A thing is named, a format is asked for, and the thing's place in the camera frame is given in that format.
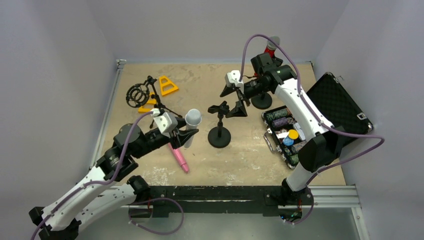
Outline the white toy microphone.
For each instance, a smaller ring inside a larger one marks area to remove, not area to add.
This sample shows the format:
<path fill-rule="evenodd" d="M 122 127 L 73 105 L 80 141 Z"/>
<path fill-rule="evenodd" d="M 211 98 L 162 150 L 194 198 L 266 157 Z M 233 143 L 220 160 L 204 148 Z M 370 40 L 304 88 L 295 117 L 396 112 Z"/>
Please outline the white toy microphone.
<path fill-rule="evenodd" d="M 202 114 L 196 109 L 190 109 L 184 117 L 186 122 L 186 130 L 197 129 L 202 122 Z"/>

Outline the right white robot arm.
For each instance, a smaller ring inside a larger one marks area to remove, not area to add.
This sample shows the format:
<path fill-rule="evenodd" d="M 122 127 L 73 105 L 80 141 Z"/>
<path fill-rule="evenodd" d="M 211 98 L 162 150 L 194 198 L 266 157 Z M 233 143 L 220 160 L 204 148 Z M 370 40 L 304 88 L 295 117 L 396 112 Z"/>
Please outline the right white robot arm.
<path fill-rule="evenodd" d="M 300 85 L 300 75 L 291 66 L 276 63 L 268 53 L 257 55 L 251 63 L 256 78 L 247 83 L 243 82 L 240 70 L 225 75 L 225 87 L 220 96 L 236 92 L 239 99 L 227 118 L 247 116 L 245 105 L 262 93 L 271 92 L 285 104 L 299 123 L 306 145 L 298 152 L 299 163 L 282 181 L 280 191 L 269 197 L 284 206 L 297 203 L 313 175 L 340 156 L 345 138 L 335 132 L 337 128 L 309 99 Z"/>

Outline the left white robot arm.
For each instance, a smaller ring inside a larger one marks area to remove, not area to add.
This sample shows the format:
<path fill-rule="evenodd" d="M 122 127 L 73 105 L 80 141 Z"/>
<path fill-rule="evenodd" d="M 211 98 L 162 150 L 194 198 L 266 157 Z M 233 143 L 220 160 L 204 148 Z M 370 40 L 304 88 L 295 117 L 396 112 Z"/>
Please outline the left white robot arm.
<path fill-rule="evenodd" d="M 137 159 L 166 145 L 179 149 L 199 130 L 186 118 L 166 112 L 149 115 L 156 128 L 145 133 L 137 123 L 122 126 L 112 147 L 73 188 L 50 205 L 29 211 L 36 225 L 32 239 L 74 240 L 88 225 L 121 206 L 154 201 L 149 184 L 132 175 Z"/>

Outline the black round-base mic stand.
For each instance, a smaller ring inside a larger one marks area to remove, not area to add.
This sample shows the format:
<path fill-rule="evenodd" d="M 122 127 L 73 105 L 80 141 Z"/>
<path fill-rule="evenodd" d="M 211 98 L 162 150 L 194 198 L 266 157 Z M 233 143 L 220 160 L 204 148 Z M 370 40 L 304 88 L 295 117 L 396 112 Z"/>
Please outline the black round-base mic stand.
<path fill-rule="evenodd" d="M 280 67 L 283 60 L 277 57 L 272 57 L 269 53 L 265 52 L 253 57 L 251 65 L 254 70 L 254 77 L 257 78 L 265 73 L 265 70 Z M 263 92 L 251 99 L 253 106 L 260 110 L 266 110 L 272 105 L 272 97 L 267 93 Z"/>

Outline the pink toy microphone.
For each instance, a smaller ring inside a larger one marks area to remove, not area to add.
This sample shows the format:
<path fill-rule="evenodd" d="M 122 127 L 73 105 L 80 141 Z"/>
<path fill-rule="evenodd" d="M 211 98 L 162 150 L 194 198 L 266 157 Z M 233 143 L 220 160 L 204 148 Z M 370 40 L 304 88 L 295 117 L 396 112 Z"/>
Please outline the pink toy microphone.
<path fill-rule="evenodd" d="M 177 164 L 181 167 L 181 169 L 184 171 L 184 173 L 188 174 L 190 171 L 189 165 L 183 156 L 182 152 L 179 148 L 173 148 L 172 145 L 169 143 L 168 148 L 170 149 L 173 157 L 175 158 Z"/>

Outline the red glitter microphone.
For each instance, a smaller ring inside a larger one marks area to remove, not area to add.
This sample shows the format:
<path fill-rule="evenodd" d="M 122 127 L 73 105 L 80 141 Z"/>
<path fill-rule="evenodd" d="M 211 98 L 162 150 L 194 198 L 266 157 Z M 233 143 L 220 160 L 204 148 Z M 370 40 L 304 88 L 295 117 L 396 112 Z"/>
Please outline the red glitter microphone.
<path fill-rule="evenodd" d="M 280 44 L 279 36 L 271 36 L 270 40 L 267 41 L 264 53 L 268 53 L 271 58 L 275 58 L 276 45 Z"/>

